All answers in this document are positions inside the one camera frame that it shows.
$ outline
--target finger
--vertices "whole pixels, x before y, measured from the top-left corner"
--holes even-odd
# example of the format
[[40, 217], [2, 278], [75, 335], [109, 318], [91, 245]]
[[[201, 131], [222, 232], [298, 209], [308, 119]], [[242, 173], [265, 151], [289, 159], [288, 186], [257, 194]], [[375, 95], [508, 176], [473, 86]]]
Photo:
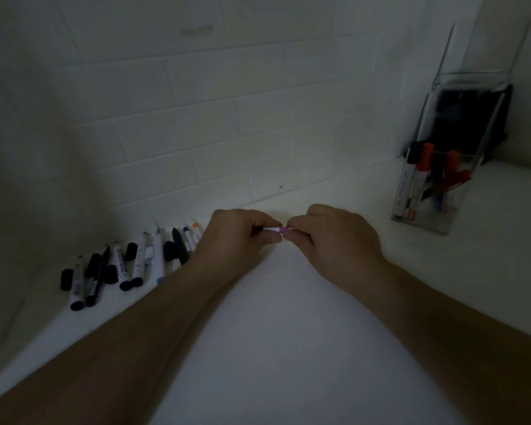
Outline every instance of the finger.
[[283, 234], [285, 240], [295, 244], [308, 260], [311, 260], [315, 253], [315, 245], [312, 243], [311, 236], [301, 231], [287, 231]]
[[319, 225], [319, 219], [320, 216], [314, 215], [293, 216], [287, 221], [287, 226], [289, 228], [298, 229], [299, 231], [303, 231], [307, 234], [312, 234], [315, 228]]
[[254, 241], [261, 248], [265, 245], [272, 245], [281, 242], [281, 234], [275, 231], [261, 231], [254, 236]]
[[313, 204], [307, 209], [308, 215], [326, 215], [333, 207], [325, 204]]
[[253, 227], [281, 227], [283, 224], [267, 213], [259, 210], [244, 210], [245, 216], [252, 222]]

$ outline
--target person's right hand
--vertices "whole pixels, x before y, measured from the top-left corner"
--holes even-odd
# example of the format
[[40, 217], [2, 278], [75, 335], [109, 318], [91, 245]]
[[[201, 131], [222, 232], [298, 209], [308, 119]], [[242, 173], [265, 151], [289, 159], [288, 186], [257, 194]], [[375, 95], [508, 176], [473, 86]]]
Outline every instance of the person's right hand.
[[386, 268], [378, 234], [359, 214], [315, 204], [293, 216], [283, 237], [294, 243], [322, 277], [347, 289]]

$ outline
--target pen holder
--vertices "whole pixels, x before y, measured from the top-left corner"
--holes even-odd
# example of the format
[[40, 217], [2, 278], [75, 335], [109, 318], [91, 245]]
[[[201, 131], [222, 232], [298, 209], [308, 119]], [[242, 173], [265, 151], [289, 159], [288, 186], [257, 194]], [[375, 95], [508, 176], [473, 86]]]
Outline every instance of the pen holder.
[[408, 149], [391, 219], [447, 234], [481, 157], [417, 144]]

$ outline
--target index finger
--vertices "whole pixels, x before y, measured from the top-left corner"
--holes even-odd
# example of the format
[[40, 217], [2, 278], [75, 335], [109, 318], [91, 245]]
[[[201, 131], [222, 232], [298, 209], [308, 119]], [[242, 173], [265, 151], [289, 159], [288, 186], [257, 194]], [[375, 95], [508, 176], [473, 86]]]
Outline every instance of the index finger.
[[260, 212], [259, 210], [245, 210], [245, 213], [245, 216], [250, 220], [253, 227], [273, 228], [283, 225], [267, 213]]
[[319, 217], [316, 215], [301, 215], [293, 216], [290, 220], [287, 221], [287, 226], [289, 228], [295, 228], [299, 231], [303, 231], [307, 234], [312, 234], [315, 230], [315, 227], [319, 225]]

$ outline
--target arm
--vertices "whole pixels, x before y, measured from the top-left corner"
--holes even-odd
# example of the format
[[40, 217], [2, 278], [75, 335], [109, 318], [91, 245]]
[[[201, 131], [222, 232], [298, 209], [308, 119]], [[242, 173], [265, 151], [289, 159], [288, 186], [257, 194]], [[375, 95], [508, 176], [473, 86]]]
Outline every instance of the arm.
[[160, 374], [212, 296], [255, 262], [281, 226], [253, 210], [216, 211], [188, 264], [0, 397], [0, 423], [140, 421]]
[[468, 421], [531, 424], [531, 336], [440, 293], [382, 256], [360, 215], [313, 205], [284, 234], [330, 282], [361, 301]]

